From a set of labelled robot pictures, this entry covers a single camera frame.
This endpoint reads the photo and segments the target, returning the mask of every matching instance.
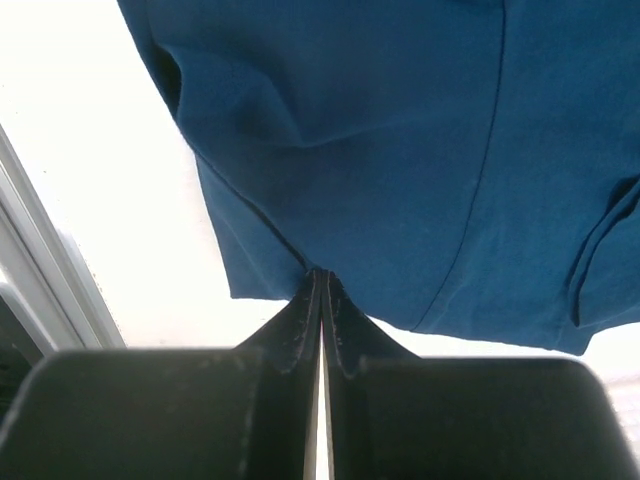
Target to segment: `blue fabric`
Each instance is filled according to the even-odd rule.
[[[637,0],[120,0],[232,295],[581,353],[640,320]]]

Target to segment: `black plastic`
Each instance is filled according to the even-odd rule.
[[[0,421],[42,352],[0,296]]]
[[[313,478],[321,321],[335,480],[639,478],[579,363],[421,359],[319,270],[235,349],[42,363],[0,431],[0,478]]]

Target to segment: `blue shirt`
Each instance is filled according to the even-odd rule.
[[[119,2],[232,296],[319,266],[398,328],[572,353],[640,320],[637,0]]]

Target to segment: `white window frame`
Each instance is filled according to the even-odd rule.
[[[0,293],[45,355],[125,347],[75,242],[56,230],[2,126],[0,272]]]

